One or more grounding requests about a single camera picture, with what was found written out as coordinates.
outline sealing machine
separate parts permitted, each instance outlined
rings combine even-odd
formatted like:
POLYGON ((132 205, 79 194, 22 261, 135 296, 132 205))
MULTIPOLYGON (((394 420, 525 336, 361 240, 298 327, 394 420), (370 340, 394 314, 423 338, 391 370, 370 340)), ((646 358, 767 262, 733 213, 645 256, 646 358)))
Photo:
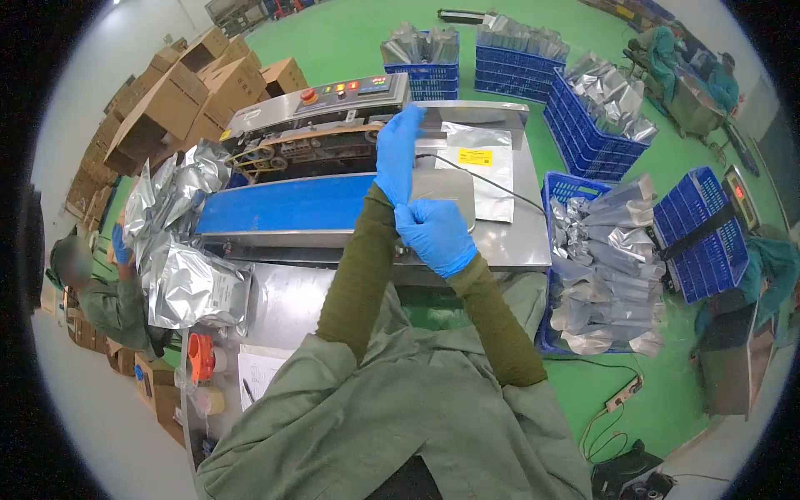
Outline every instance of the sealing machine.
MULTIPOLYGON (((211 195, 196 234, 227 258, 335 266, 353 232, 375 176, 378 132, 410 101, 408 74, 384 74, 293 92, 240 110, 223 133, 233 169, 228 186, 211 195)), ((525 137, 528 108, 478 101, 416 102, 428 108, 417 154, 446 148, 442 121, 509 130, 514 141, 514 190, 541 204, 525 137)), ((420 158, 415 198, 455 200, 490 266, 550 265, 544 216, 515 203, 513 224, 475 221, 468 172, 435 169, 420 158)), ((398 264, 420 266, 411 254, 398 264)))

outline control panel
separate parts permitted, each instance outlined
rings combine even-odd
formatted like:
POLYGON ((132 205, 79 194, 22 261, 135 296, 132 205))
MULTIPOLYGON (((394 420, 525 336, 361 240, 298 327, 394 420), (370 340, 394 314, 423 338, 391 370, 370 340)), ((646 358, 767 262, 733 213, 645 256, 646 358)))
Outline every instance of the control panel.
POLYGON ((397 80, 395 74, 383 74, 306 89, 300 94, 300 104, 294 114, 384 99, 397 80))

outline blue plastic crate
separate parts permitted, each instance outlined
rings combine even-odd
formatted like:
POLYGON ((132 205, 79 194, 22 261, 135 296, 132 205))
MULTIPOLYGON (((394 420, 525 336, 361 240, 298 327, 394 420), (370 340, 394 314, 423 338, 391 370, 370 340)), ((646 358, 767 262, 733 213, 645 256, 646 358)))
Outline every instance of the blue plastic crate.
MULTIPOLYGON (((656 231, 670 246, 700 226, 728 200, 707 166, 691 170, 654 208, 656 231)), ((673 278, 687 304, 738 286, 749 262, 736 219, 673 259, 673 278)))
MULTIPOLYGON (((460 43, 458 32, 456 43, 460 43)), ((408 73, 413 101, 458 99, 458 56, 447 64, 384 64, 383 70, 388 74, 408 73)))
POLYGON ((544 119, 567 171, 579 177, 619 182, 650 147, 598 130, 560 70, 554 73, 544 119))
MULTIPOLYGON (((597 196, 610 191, 611 188, 600 182, 593 182, 584 178, 576 177, 569 174, 561 174, 560 172, 547 172, 545 173, 544 186, 542 187, 542 203, 545 207, 545 217, 547 219, 547 241, 550 240, 550 198, 556 198, 561 203, 567 203, 570 198, 584 197, 587 200, 594 200, 597 196)), ((556 340, 558 333, 550 328, 550 315, 552 313, 552 304, 550 303, 550 288, 556 280, 555 272, 552 269, 547 270, 547 284, 548 295, 545 313, 542 316, 542 322, 539 323, 539 328, 536 333, 534 344, 543 353, 554 354, 574 354, 571 350, 564 350, 556 347, 553 342, 556 340)), ((632 352, 630 349, 608 349, 608 354, 620 354, 632 352)))
POLYGON ((475 89, 545 104, 553 85, 554 68, 563 69, 564 65, 564 62, 527 52, 478 45, 475 46, 475 89))
POLYGON ((653 14, 657 14, 658 16, 664 18, 667 21, 675 20, 675 16, 671 12, 669 12, 667 9, 660 6, 656 2, 653 2, 653 0, 639 0, 639 3, 641 3, 645 8, 651 10, 653 14))

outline paper sheet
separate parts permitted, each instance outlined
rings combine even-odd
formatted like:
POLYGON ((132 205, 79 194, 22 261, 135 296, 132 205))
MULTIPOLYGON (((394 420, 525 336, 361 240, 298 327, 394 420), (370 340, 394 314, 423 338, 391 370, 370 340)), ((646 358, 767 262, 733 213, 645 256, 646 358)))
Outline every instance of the paper sheet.
POLYGON ((250 396, 245 391, 244 381, 253 395, 253 400, 258 401, 266 392, 272 378, 278 369, 283 366, 292 351, 280 349, 262 349, 252 346, 242 346, 238 354, 239 364, 239 393, 242 400, 242 411, 247 410, 252 404, 250 396))

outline green epoxy floor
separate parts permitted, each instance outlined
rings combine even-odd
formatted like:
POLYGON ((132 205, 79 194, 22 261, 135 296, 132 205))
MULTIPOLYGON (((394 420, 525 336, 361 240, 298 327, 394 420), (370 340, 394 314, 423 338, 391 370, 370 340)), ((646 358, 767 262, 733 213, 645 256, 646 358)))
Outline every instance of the green epoxy floor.
MULTIPOLYGON (((279 22, 259 27, 247 37, 263 64, 295 57, 309 85, 316 86, 338 80, 382 74, 379 43, 386 39, 401 21, 408 21, 420 30, 434 25, 446 26, 437 19, 440 7, 487 10, 500 13, 533 26, 548 26, 561 32, 572 51, 568 64, 587 50, 612 62, 623 62, 622 48, 634 32, 621 19, 588 7, 575 0, 549 2, 515 2, 511 0, 458 0, 433 4, 425 0, 378 2, 375 0, 329 0, 279 22)), ((515 98, 483 94, 474 90, 475 28, 454 25, 460 32, 461 99, 522 102, 530 107, 526 127, 530 151, 541 183, 548 170, 565 171, 550 132, 542 120, 543 105, 515 98)), ((690 169, 708 165, 720 177, 724 166, 700 142, 680 139, 673 126, 649 103, 645 115, 653 120, 660 133, 651 148, 636 162, 628 177, 650 172, 660 194, 665 194, 690 169)), ((726 140, 718 130, 711 139, 718 144, 726 140)), ((725 150, 728 162, 738 162, 731 147, 725 150)), ((782 226, 780 209, 766 176, 760 179, 745 174, 762 221, 782 226)), ((687 364, 687 355, 694 343, 694 316, 698 308, 687 306, 682 297, 666 297, 668 325, 662 331, 666 346, 655 359, 637 355, 645 383, 642 390, 626 404, 618 424, 610 431, 625 431, 630 436, 628 447, 637 438, 649 452, 665 457, 691 439, 709 423, 702 411, 702 397, 694 370, 687 364)), ((407 306, 415 324, 443 328, 464 321, 462 313, 447 304, 407 306)), ((631 354, 604 354, 590 357, 606 364, 634 366, 631 354)), ((588 421, 631 379, 627 370, 610 370, 580 362, 547 362, 550 382, 555 388, 576 441, 588 421)), ((594 434, 608 426, 617 413, 607 415, 593 426, 594 434)), ((610 432, 600 439, 604 442, 610 432)), ((595 460, 608 458, 622 445, 622 438, 608 445, 595 460)))

